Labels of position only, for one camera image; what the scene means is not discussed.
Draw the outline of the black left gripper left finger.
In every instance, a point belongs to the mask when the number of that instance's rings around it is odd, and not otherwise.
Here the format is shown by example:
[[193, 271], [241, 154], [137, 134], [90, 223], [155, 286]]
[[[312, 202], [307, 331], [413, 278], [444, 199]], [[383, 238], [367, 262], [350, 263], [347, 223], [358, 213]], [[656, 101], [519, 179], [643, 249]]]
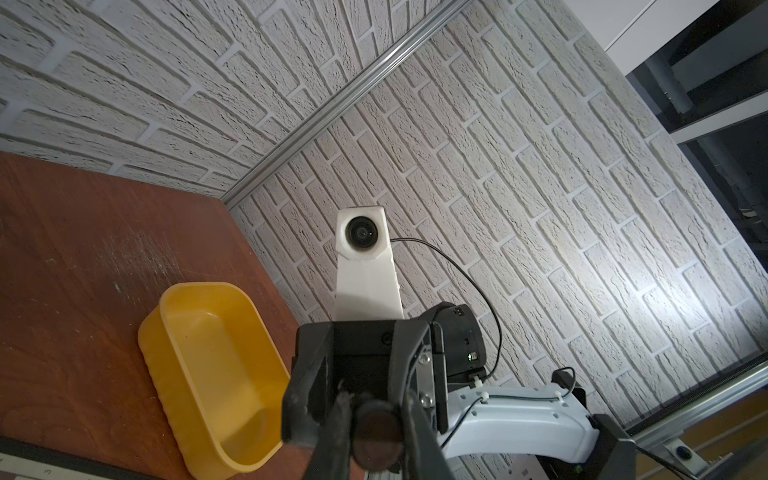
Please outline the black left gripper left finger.
[[338, 394], [313, 450], [303, 480], [347, 480], [350, 475], [353, 396]]

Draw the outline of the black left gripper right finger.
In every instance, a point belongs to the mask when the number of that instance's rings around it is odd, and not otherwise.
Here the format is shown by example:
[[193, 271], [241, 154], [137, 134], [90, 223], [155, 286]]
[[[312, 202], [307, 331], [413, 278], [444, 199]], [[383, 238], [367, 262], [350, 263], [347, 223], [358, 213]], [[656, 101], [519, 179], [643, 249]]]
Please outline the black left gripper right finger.
[[449, 480], [454, 476], [437, 443], [425, 411], [414, 392], [403, 399], [405, 466], [403, 478], [411, 480]]

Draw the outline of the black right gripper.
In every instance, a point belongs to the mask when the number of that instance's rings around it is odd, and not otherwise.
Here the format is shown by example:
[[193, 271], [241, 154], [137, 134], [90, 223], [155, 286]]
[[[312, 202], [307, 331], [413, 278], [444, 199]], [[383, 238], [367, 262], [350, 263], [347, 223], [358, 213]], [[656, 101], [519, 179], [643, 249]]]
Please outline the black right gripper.
[[302, 325], [282, 402], [282, 441], [315, 446], [341, 392], [398, 407], [409, 390], [417, 400], [432, 400], [427, 418], [436, 432], [445, 433], [447, 366], [438, 323], [408, 319]]

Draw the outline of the black chess piece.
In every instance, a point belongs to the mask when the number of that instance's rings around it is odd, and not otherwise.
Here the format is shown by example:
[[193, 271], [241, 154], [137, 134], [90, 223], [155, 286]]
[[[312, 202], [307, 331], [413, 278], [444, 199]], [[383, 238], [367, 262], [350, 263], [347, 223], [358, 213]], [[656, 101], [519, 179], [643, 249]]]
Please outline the black chess piece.
[[399, 409], [378, 399], [356, 407], [352, 423], [351, 453], [357, 464], [370, 472], [396, 465], [404, 452], [404, 430]]

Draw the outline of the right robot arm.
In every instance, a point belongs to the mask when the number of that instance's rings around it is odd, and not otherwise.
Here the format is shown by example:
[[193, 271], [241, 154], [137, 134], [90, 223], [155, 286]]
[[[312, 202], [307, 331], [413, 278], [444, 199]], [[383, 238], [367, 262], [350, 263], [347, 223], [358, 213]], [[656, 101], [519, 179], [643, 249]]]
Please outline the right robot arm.
[[636, 445], [592, 414], [569, 367], [535, 388], [449, 386], [447, 359], [472, 321], [443, 302], [413, 319], [371, 307], [297, 332], [281, 437], [312, 452], [308, 479], [345, 479], [352, 464], [405, 479], [448, 479], [464, 455], [532, 455], [552, 479], [630, 479]]

